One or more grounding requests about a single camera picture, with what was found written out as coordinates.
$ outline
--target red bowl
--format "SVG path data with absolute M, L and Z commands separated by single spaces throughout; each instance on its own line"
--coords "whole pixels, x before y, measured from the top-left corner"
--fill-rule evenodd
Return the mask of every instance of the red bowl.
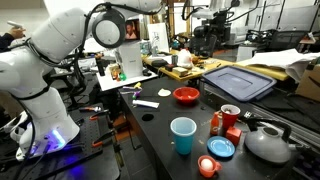
M 200 96 L 200 92 L 191 87 L 181 87 L 173 92 L 173 96 L 182 103 L 192 103 Z

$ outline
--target red cup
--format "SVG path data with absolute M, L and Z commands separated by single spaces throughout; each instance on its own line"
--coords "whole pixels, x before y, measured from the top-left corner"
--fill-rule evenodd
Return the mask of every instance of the red cup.
M 228 129 L 234 126 L 238 116 L 240 114 L 240 109 L 237 106 L 226 104 L 221 107 L 222 112 L 222 127 Z
M 201 167 L 201 161 L 204 160 L 204 159 L 209 159 L 212 162 L 213 168 L 212 168 L 211 171 L 203 169 Z M 222 169 L 222 166 L 221 166 L 221 164 L 219 162 L 215 161 L 211 156 L 206 156 L 206 155 L 199 157 L 198 166 L 199 166 L 200 174 L 205 178 L 211 178 L 216 171 L 219 171 L 219 170 Z

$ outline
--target blue cup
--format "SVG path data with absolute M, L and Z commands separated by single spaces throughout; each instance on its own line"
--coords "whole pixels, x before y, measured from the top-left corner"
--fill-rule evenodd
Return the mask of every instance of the blue cup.
M 190 118 L 179 117 L 170 124 L 174 134 L 174 143 L 179 154 L 187 155 L 191 152 L 194 133 L 197 124 Z

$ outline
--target kettle handle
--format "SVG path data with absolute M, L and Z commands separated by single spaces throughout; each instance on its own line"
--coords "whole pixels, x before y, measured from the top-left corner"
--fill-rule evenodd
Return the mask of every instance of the kettle handle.
M 247 122 L 249 127 L 253 127 L 253 126 L 255 127 L 257 122 L 266 122 L 266 123 L 269 123 L 269 124 L 273 124 L 275 126 L 279 126 L 279 127 L 284 129 L 282 137 L 281 137 L 282 140 L 285 141 L 285 142 L 288 142 L 288 140 L 289 140 L 289 137 L 290 137 L 290 134 L 291 134 L 291 127 L 286 123 L 283 123 L 281 121 L 277 121 L 277 120 L 274 120 L 274 119 L 257 118 L 257 117 L 248 118 L 246 120 L 246 122 Z M 250 128 L 250 130 L 251 131 L 256 131 L 257 129 L 256 128 Z

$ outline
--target screen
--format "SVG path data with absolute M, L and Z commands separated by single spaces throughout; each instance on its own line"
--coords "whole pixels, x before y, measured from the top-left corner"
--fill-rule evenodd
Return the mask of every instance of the screen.
M 140 40 L 139 19 L 126 21 L 126 41 Z

